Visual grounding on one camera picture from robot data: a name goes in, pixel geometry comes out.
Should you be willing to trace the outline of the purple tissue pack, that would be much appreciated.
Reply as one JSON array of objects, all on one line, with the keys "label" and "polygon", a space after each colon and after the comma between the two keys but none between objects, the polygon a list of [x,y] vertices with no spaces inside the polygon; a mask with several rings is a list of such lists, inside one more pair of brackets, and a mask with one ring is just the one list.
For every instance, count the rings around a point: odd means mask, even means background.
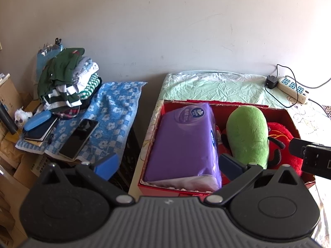
[{"label": "purple tissue pack", "polygon": [[208,103],[187,105],[162,116],[143,180],[188,191],[221,188],[216,125]]}]

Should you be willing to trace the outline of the black power adapter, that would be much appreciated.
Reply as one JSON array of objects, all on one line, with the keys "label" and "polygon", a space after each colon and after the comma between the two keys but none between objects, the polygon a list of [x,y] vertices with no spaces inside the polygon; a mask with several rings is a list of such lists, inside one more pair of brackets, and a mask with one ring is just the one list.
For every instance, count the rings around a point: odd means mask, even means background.
[{"label": "black power adapter", "polygon": [[274,89],[278,84],[278,78],[276,76],[268,76],[265,80],[265,87],[268,89]]}]

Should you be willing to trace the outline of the blue glasses case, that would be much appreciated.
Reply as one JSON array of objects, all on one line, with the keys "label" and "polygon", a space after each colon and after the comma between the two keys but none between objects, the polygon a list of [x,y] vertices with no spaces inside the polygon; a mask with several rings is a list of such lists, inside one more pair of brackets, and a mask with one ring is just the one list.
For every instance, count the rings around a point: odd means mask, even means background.
[{"label": "blue glasses case", "polygon": [[42,111],[34,116],[30,117],[24,125],[24,131],[28,132],[37,126],[43,124],[51,118],[52,114],[50,111]]}]

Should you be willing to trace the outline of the cardboard boxes stack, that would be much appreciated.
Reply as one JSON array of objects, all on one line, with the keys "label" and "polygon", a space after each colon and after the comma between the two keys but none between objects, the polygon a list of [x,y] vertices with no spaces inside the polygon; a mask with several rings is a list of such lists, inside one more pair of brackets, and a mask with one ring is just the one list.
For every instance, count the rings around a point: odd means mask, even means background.
[{"label": "cardboard boxes stack", "polygon": [[[12,78],[16,72],[12,68],[1,67],[1,103],[13,118],[18,109],[34,111],[39,101],[33,100],[30,93],[20,93]],[[37,175],[31,170],[38,155],[28,153],[15,147],[21,129],[11,134],[5,124],[1,123],[1,241],[5,247],[18,247],[27,239],[22,228],[19,211],[30,188],[36,182]]]}]

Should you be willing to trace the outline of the green plush toy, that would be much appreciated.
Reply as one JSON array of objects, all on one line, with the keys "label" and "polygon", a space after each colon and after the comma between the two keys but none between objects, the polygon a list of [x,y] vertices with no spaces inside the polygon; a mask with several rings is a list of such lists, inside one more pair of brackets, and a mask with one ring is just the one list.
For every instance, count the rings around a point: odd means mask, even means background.
[{"label": "green plush toy", "polygon": [[255,163],[267,168],[269,159],[268,125],[263,112],[243,105],[233,111],[226,124],[233,157],[243,164]]}]

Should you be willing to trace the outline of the dark patterned mattress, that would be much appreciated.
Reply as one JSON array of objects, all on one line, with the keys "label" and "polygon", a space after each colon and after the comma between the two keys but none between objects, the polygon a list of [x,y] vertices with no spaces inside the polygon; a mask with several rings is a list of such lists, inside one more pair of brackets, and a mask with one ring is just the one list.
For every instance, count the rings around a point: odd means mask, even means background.
[{"label": "dark patterned mattress", "polygon": [[331,118],[331,106],[325,106],[323,105],[322,108],[324,109],[325,113],[329,118]]}]

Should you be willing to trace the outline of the pile of folded clothes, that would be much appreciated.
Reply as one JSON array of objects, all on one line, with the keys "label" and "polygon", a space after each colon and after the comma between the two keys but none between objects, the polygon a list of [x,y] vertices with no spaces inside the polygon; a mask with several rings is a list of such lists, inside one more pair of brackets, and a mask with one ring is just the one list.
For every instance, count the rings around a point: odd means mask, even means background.
[{"label": "pile of folded clothes", "polygon": [[100,89],[99,66],[85,56],[84,48],[66,48],[61,38],[44,45],[36,56],[37,113],[50,111],[61,119],[71,119],[86,109]]}]

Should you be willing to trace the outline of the red plush toy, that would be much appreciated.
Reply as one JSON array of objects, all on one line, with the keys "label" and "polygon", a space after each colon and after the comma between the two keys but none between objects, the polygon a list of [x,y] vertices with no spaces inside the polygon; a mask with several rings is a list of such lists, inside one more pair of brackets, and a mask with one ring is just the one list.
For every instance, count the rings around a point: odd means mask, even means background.
[{"label": "red plush toy", "polygon": [[[301,175],[302,160],[289,153],[289,143],[293,139],[290,131],[279,123],[267,123],[269,140],[269,159],[268,169],[276,170],[281,165],[288,164],[292,166],[298,175]],[[218,147],[218,153],[232,155],[229,147],[226,130],[221,134],[221,144]]]}]

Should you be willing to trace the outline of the white blue power strip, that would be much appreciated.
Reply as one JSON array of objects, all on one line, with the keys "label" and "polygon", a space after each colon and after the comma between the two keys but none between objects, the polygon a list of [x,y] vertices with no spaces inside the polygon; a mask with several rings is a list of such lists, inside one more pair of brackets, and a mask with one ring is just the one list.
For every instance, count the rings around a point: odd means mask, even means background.
[{"label": "white blue power strip", "polygon": [[309,91],[303,86],[297,84],[293,78],[280,78],[277,87],[301,104],[305,104],[308,100]]}]

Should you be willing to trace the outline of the dark notebook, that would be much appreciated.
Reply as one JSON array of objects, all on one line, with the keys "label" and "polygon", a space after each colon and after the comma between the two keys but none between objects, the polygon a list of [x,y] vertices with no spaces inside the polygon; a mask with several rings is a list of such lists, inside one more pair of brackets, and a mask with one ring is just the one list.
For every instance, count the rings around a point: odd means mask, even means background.
[{"label": "dark notebook", "polygon": [[24,135],[24,140],[42,142],[48,136],[49,132],[53,129],[54,125],[58,121],[56,116],[51,116],[43,124],[40,124],[28,131]]}]

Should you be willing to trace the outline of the small white plush toy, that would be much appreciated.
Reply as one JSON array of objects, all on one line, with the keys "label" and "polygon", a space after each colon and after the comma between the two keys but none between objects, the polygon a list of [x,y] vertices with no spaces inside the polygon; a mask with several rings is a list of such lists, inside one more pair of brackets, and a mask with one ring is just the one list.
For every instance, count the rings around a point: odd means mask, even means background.
[{"label": "small white plush toy", "polygon": [[15,111],[15,124],[22,129],[24,127],[24,125],[26,124],[26,122],[33,116],[33,113],[28,111],[23,111],[22,108],[17,109]]}]

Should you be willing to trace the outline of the blue floral towel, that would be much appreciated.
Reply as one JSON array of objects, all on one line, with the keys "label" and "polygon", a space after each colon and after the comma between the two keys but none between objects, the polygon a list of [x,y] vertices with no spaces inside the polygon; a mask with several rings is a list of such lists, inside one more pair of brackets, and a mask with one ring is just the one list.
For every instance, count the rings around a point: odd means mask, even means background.
[{"label": "blue floral towel", "polygon": [[110,153],[122,157],[128,134],[135,120],[139,98],[145,82],[107,82],[102,84],[92,97],[86,110],[80,111],[72,119],[61,119],[53,131],[52,142],[44,142],[40,147],[19,138],[15,147],[38,155],[48,155],[54,159],[68,161],[59,150],[77,128],[81,120],[98,121],[98,126],[77,155],[81,161],[95,162]]}]

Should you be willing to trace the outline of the red cardboard box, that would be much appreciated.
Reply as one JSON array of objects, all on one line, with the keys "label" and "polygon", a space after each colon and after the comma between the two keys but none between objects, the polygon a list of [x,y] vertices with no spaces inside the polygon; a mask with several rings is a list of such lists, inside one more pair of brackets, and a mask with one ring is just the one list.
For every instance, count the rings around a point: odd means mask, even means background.
[{"label": "red cardboard box", "polygon": [[256,119],[247,114],[254,105],[216,101],[161,100],[155,107],[140,159],[144,165],[138,186],[147,196],[206,197],[225,186],[218,156],[238,149],[218,142],[221,133],[231,137],[232,123],[244,126]]}]

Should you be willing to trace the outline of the black smartphone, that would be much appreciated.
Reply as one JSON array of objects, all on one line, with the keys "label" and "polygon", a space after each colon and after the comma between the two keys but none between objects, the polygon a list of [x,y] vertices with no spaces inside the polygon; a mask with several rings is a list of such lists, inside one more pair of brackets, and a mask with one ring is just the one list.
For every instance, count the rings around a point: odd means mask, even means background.
[{"label": "black smartphone", "polygon": [[59,154],[67,159],[74,160],[98,125],[99,122],[96,120],[81,120],[78,127],[59,150]]}]

